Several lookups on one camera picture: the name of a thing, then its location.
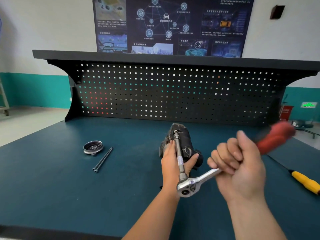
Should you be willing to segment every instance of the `orange car image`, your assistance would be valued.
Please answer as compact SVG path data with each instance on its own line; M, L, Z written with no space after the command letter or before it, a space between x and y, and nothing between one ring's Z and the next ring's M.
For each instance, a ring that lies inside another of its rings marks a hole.
M231 21L221 21L220 22L220 27L230 27L231 26Z

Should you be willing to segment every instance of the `ratchet wrench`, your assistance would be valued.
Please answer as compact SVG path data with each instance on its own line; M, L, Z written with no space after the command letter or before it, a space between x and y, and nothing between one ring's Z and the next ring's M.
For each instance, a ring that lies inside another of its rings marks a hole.
M286 121L279 121L272 125L267 130L264 130L259 133L258 138L254 140L256 143L260 154L264 155L273 149L277 148L280 145L283 145L288 139L295 135L295 129L292 125L290 125ZM175 142L176 142L176 151L177 155L179 155L180 144L177 143L179 140L178 133L175 133ZM197 193L200 190L201 185L214 177L215 175L222 172L221 169L211 169L208 172L204 173L199 177L190 177L186 178L186 172L184 171L183 161L178 159L180 175L179 175L179 183L177 185L178 194L181 197L190 197Z

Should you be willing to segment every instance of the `hand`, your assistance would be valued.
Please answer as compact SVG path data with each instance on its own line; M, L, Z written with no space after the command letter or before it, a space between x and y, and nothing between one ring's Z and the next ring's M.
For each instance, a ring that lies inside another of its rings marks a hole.
M194 154L186 163L184 163L184 169L188 176L191 169L197 162L198 156L198 153ZM174 141L170 141L168 148L165 150L163 158L161 159L161 166L163 189L177 192L177 185L179 183L179 166Z
M207 163L223 171L216 176L216 181L227 203L264 200L266 169L257 146L243 131L238 131L237 138L220 143Z

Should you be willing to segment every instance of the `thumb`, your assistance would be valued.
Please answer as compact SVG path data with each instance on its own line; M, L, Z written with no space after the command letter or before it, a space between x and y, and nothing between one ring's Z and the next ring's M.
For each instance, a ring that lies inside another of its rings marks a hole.
M245 161L250 162L256 158L260 158L260 152L257 145L246 136L246 134L239 130L237 133L239 147L242 149L242 155Z
M184 169L185 169L186 174L188 176L189 176L191 169L196 164L198 157L199 157L199 154L196 153L186 163L184 163Z

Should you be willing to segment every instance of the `person's left hand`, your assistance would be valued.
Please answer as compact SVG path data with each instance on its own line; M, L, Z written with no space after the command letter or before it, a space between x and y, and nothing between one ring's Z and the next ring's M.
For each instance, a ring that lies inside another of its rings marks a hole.
M189 173L195 163L197 162L199 154L194 154L187 162L185 162L184 169L186 174ZM170 141L168 148L165 150L163 158L161 159L162 165L162 177L163 177L163 189L177 191L177 185L179 183L179 166L176 156L176 147L174 141Z

